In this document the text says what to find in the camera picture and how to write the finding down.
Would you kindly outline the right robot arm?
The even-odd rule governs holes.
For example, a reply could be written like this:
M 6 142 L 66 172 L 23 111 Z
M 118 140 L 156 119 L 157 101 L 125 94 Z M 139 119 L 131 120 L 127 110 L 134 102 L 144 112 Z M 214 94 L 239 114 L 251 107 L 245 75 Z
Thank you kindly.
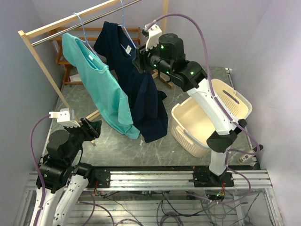
M 211 149 L 208 183 L 218 186 L 224 181 L 228 148 L 246 127 L 244 119 L 234 118 L 215 94 L 209 75 L 199 63 L 186 60 L 183 40 L 176 34 L 143 32 L 148 37 L 145 45 L 136 48 L 133 64 L 139 72 L 156 69 L 169 76 L 170 82 L 180 87 L 204 110 L 213 123 L 214 131 L 206 140 Z

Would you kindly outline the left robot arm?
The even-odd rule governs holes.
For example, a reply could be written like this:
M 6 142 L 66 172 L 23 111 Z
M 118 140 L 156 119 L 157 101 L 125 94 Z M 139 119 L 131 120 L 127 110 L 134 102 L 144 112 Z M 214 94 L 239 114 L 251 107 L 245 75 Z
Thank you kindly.
M 32 226 L 64 226 L 72 208 L 86 187 L 96 181 L 94 166 L 73 161 L 83 151 L 83 143 L 99 138 L 102 121 L 81 119 L 77 127 L 53 132 L 47 144 L 47 155 L 41 165 L 35 165 L 36 204 Z

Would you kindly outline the light blue wire hanger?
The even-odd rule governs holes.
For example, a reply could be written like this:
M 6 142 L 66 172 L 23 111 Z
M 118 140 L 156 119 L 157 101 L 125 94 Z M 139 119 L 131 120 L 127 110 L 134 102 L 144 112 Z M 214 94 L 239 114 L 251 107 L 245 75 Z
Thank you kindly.
M 125 24 L 125 10 L 124 10 L 124 4 L 123 1 L 120 0 L 121 3 L 121 7 L 122 7 L 122 24 L 119 24 L 119 27 L 122 27 L 123 30 L 126 33 L 126 36 L 128 37 L 128 39 L 131 41 L 133 49 L 130 45 L 128 45 L 126 48 L 122 45 L 122 43 L 120 43 L 120 46 L 124 49 L 124 51 L 129 55 L 129 56 L 136 56 L 136 45 L 134 43 L 134 40 L 132 39 L 132 37 L 130 36 L 126 24 Z

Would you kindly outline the navy blue t shirt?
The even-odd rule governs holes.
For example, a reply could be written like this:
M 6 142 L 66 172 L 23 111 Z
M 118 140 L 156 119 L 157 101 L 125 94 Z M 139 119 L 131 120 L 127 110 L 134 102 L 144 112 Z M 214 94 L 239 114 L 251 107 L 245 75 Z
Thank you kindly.
M 157 89 L 150 73 L 139 73 L 133 65 L 135 48 L 122 28 L 105 21 L 94 50 L 115 71 L 120 87 L 128 96 L 134 126 L 144 141 L 149 143 L 166 136 L 168 116 L 163 100 L 167 96 Z

